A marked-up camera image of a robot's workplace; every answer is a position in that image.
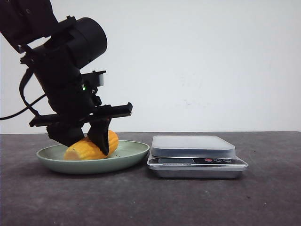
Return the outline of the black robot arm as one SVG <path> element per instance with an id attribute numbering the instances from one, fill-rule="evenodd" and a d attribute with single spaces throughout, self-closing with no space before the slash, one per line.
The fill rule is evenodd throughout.
<path id="1" fill-rule="evenodd" d="M 107 38 L 93 19 L 68 16 L 58 21 L 48 0 L 3 0 L 0 32 L 27 66 L 19 85 L 20 95 L 32 76 L 40 83 L 53 114 L 41 115 L 30 103 L 30 126 L 44 126 L 51 139 L 65 145 L 80 141 L 82 127 L 90 124 L 88 138 L 109 153 L 108 130 L 112 118 L 130 116 L 132 104 L 102 105 L 97 95 L 103 72 L 80 70 L 102 55 Z"/>

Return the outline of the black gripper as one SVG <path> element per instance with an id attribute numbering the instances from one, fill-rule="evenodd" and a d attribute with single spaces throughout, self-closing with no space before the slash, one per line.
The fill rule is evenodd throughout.
<path id="1" fill-rule="evenodd" d="M 30 126 L 46 126 L 50 139 L 67 147 L 84 138 L 81 127 L 90 123 L 89 139 L 109 154 L 109 124 L 112 118 L 130 116 L 132 104 L 102 105 L 97 88 L 85 84 L 81 68 L 103 54 L 105 44 L 43 44 L 30 48 L 20 46 L 25 55 L 20 59 L 27 65 L 20 82 L 20 96 L 34 114 Z M 25 99 L 24 90 L 35 76 L 54 114 L 41 115 Z"/>

